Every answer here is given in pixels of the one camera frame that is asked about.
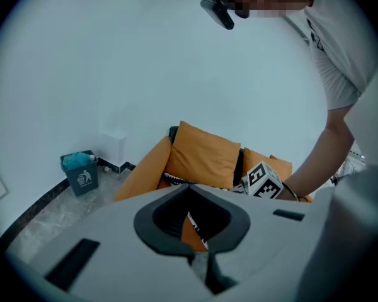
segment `man's arm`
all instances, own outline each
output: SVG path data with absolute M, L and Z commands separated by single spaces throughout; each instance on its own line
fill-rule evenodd
M 328 111 L 326 126 L 315 147 L 299 169 L 285 183 L 298 197 L 304 197 L 322 186 L 346 159 L 354 138 L 344 117 L 351 106 Z M 278 199 L 293 199 L 284 189 Z

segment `person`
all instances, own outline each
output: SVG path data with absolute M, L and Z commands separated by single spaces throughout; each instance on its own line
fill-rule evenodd
M 304 10 L 311 29 L 311 57 L 321 77 L 327 119 L 312 152 L 286 185 L 304 197 L 324 184 L 342 165 L 353 135 L 344 117 L 365 91 L 378 66 L 378 38 L 354 0 L 221 0 L 242 17 L 257 10 L 263 16 Z M 293 199 L 284 190 L 278 197 Z

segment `blue trash can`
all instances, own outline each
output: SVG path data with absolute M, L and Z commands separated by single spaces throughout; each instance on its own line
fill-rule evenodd
M 79 151 L 85 154 L 94 154 L 92 151 Z M 65 170 L 63 166 L 63 158 L 70 154 L 62 155 L 60 157 L 60 165 L 63 172 L 66 174 L 69 180 L 71 189 L 76 196 L 81 196 L 90 190 L 98 188 L 98 159 L 95 157 L 95 161 L 90 164 L 83 165 L 81 167 Z

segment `bracelet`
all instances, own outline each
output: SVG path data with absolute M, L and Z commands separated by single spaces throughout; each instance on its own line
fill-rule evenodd
M 282 182 L 283 186 L 285 186 L 287 188 L 288 191 L 290 191 L 290 194 L 292 194 L 295 198 L 296 201 L 300 201 L 300 199 L 298 198 L 298 196 L 295 194 L 295 192 L 293 192 L 293 190 L 288 187 L 288 185 L 286 185 L 284 182 Z

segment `floor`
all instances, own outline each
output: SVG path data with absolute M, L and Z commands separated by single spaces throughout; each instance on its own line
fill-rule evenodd
M 130 173 L 125 169 L 120 175 L 113 172 L 106 174 L 98 168 L 99 187 L 79 197 L 68 187 L 32 219 L 7 252 L 28 264 L 44 245 L 66 228 L 104 205 L 111 204 Z

